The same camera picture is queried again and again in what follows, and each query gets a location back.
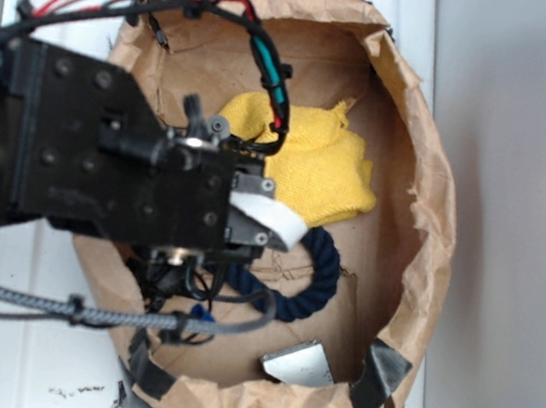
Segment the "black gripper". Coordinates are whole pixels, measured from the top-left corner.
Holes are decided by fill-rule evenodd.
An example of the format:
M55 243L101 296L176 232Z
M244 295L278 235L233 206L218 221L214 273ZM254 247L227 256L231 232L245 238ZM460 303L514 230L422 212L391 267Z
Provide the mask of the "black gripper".
M42 217L74 233L238 264L265 249L257 223L278 251L306 235L287 205L232 192L260 162L165 128L121 68L32 38L9 47L3 67L11 118L0 220Z

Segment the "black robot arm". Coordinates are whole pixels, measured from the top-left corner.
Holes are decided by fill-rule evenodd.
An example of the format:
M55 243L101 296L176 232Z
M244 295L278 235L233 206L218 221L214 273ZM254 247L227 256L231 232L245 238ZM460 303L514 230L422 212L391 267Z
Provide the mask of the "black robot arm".
M153 113L120 67L32 37L0 45L0 226L44 219L170 264L238 263L291 250L300 215L228 122Z

